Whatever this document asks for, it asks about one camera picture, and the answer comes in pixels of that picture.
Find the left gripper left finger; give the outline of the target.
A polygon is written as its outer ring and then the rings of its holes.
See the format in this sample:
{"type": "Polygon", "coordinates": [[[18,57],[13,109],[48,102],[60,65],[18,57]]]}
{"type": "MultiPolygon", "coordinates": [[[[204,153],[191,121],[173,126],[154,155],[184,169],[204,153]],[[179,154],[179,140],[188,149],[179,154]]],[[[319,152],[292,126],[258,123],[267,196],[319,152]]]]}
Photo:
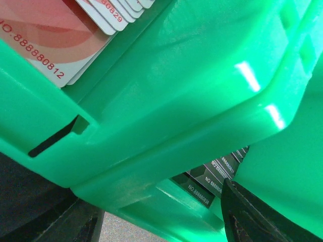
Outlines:
{"type": "Polygon", "coordinates": [[[32,221],[29,241],[99,241],[104,211],[81,199],[62,202],[32,221]]]}

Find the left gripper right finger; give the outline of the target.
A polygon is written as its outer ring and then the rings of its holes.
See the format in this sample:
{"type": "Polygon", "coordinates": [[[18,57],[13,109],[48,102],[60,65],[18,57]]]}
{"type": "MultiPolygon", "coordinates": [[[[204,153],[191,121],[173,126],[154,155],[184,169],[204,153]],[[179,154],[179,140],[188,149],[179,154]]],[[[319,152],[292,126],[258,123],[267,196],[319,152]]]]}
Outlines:
{"type": "Polygon", "coordinates": [[[222,188],[221,209],[228,241],[320,241],[228,178],[222,188]]]}

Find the green bin with black cards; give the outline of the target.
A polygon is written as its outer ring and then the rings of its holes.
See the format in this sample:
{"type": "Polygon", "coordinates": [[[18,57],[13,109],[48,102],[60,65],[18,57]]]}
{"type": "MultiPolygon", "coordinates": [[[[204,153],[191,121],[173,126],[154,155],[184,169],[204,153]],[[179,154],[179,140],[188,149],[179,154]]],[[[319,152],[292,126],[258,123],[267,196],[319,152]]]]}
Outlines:
{"type": "MultiPolygon", "coordinates": [[[[322,239],[322,53],[291,123],[249,146],[237,182],[283,216],[322,239]]],[[[209,208],[172,181],[141,184],[118,166],[73,191],[82,199],[172,241],[226,241],[221,197],[209,208]]]]}

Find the green bin with red cards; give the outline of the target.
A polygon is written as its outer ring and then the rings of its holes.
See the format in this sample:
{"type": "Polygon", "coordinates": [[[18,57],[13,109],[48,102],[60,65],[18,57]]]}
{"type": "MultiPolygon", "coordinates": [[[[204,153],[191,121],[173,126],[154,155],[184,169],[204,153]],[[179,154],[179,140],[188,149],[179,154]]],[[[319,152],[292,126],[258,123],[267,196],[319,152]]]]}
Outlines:
{"type": "Polygon", "coordinates": [[[1,153],[62,186],[143,183],[269,137],[322,53],[322,1],[156,1],[69,87],[1,40],[1,153]]]}

